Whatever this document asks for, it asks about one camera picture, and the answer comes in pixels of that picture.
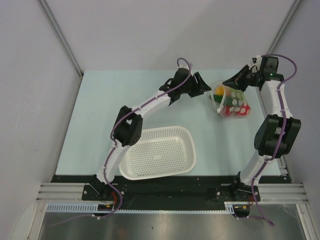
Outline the right aluminium frame post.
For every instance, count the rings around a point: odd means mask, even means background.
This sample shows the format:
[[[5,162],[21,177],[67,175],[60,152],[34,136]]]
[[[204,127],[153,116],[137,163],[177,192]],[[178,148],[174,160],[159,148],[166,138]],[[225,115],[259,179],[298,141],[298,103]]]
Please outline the right aluminium frame post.
[[[288,12],[286,13],[280,27],[278,28],[270,46],[268,47],[265,55],[272,55],[275,53],[279,43],[281,42],[284,34],[286,33],[287,29],[289,28],[295,14],[299,10],[300,5],[302,4],[303,0],[294,0],[289,7]]]

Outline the left aluminium frame post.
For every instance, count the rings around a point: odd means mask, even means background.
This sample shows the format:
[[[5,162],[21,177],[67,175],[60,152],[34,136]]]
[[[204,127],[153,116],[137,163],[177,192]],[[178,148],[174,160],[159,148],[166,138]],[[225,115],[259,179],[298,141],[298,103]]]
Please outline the left aluminium frame post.
[[[60,43],[64,53],[66,54],[68,60],[70,61],[73,69],[77,73],[77,75],[82,79],[84,76],[84,72],[81,70],[81,67],[76,59],[76,56],[67,41],[65,34],[63,33],[53,11],[51,10],[49,4],[46,0],[37,0],[36,1],[43,12],[47,22],[49,23],[53,33],[55,34],[58,42]]]

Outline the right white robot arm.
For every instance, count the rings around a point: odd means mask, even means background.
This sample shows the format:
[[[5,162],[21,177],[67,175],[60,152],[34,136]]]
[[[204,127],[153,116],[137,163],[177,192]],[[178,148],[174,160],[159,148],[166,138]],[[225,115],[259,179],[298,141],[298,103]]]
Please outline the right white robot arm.
[[[280,54],[257,55],[223,85],[244,92],[258,88],[264,99],[266,117],[254,137],[255,152],[246,167],[226,186],[236,201],[259,194],[258,183],[265,170],[287,155],[301,129],[301,121],[291,114],[285,98],[285,83],[295,75],[284,78],[278,73]]]

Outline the clear polka dot zip bag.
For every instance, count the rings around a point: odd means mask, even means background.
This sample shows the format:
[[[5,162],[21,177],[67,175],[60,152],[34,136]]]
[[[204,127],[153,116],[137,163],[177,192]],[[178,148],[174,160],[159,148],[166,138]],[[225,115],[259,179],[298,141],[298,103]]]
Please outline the clear polka dot zip bag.
[[[251,107],[241,90],[236,90],[215,81],[209,86],[211,91],[208,100],[214,111],[221,117],[246,117],[251,113]]]

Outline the red fake pepper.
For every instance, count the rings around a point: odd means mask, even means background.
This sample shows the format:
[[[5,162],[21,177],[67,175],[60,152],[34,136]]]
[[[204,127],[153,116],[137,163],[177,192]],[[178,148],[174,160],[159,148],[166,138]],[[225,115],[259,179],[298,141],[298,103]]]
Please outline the red fake pepper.
[[[221,115],[223,117],[245,117],[248,116],[251,113],[250,106],[247,105],[241,105],[241,106],[225,106],[223,107],[221,111]]]

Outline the aluminium front rail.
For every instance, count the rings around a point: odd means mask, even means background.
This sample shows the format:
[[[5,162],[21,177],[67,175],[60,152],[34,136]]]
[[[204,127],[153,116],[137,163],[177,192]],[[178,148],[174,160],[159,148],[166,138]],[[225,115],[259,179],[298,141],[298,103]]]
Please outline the aluminium front rail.
[[[120,195],[126,201],[133,197],[158,198],[196,198],[213,202],[244,203],[258,200],[262,204],[307,204],[309,202],[304,186],[299,183],[260,184],[254,192],[250,190],[232,193],[223,185],[210,186],[203,183],[181,184],[160,183],[120,183],[116,185]],[[110,191],[108,196],[100,197],[85,183],[43,183],[40,186],[36,201],[38,202],[104,202],[113,200]]]

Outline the orange yellow fake fruit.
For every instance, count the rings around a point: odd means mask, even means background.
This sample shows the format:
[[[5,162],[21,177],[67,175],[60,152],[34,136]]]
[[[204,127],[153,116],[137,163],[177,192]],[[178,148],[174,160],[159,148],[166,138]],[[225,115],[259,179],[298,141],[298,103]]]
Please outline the orange yellow fake fruit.
[[[225,90],[223,85],[219,85],[215,88],[215,95],[223,96],[224,93],[225,93]]]

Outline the green fake cucumber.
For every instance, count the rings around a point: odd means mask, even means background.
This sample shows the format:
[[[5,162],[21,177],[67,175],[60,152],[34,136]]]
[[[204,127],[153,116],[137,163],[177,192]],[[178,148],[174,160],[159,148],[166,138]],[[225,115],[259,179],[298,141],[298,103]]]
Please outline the green fake cucumber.
[[[222,102],[222,100],[223,100],[223,95],[217,95],[217,94],[213,94],[212,96],[211,96],[211,99],[215,102],[215,103],[218,103],[218,104],[220,104],[221,102]]]

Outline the white perforated plastic basket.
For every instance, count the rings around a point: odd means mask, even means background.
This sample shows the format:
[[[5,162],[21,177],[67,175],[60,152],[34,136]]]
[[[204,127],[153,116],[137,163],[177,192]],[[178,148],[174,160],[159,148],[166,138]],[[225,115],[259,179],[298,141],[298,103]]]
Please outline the white perforated plastic basket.
[[[182,126],[144,129],[139,141],[125,153],[121,175],[132,181],[188,173],[197,162],[191,133]]]

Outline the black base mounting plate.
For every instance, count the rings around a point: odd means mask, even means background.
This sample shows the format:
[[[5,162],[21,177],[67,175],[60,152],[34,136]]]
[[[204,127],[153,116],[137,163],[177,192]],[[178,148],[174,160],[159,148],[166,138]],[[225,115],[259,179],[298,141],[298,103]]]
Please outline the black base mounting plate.
[[[55,175],[52,183],[83,184],[81,200],[98,201],[95,217],[121,211],[215,211],[225,202],[260,200],[261,188],[240,182],[238,176],[168,176],[128,180],[116,176],[113,187],[92,175]]]

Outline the green fake fruit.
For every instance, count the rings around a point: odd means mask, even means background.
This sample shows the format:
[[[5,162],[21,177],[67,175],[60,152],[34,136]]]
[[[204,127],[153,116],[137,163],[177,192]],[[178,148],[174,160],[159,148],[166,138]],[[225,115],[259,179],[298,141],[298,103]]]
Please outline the green fake fruit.
[[[245,102],[244,94],[241,90],[225,87],[225,103],[227,106],[241,106]]]

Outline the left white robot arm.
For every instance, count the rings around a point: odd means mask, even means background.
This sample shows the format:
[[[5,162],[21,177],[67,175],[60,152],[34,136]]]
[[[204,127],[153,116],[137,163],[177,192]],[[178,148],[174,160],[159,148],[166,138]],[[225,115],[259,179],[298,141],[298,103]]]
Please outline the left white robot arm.
[[[211,91],[199,72],[192,73],[189,67],[179,67],[174,76],[168,79],[154,96],[134,107],[124,105],[118,112],[117,118],[110,133],[111,149],[103,166],[93,175],[89,182],[93,194],[100,200],[110,196],[111,191],[117,189],[111,185],[120,162],[142,135],[143,121],[146,117],[172,105],[187,94],[194,98]]]

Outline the aluminium frame post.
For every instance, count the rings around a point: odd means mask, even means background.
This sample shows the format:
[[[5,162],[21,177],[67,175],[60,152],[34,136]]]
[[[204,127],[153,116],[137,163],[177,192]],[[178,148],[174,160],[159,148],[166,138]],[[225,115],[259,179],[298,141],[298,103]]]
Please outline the aluminium frame post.
[[[279,43],[281,42],[284,34],[286,33],[287,29],[289,28],[295,14],[299,10],[300,5],[302,4],[303,0],[294,0],[289,7],[288,12],[286,13],[280,27],[278,28],[270,46],[268,47],[265,55],[272,55],[275,53]]]
[[[67,41],[65,34],[63,33],[53,11],[51,10],[49,4],[46,0],[37,0],[36,1],[43,12],[47,22],[49,23],[53,33],[55,34],[58,42],[60,43],[64,53],[66,54],[68,60],[70,61],[73,69],[77,73],[77,75],[82,79],[84,76],[84,72],[81,70],[81,67],[76,59],[76,56]]]

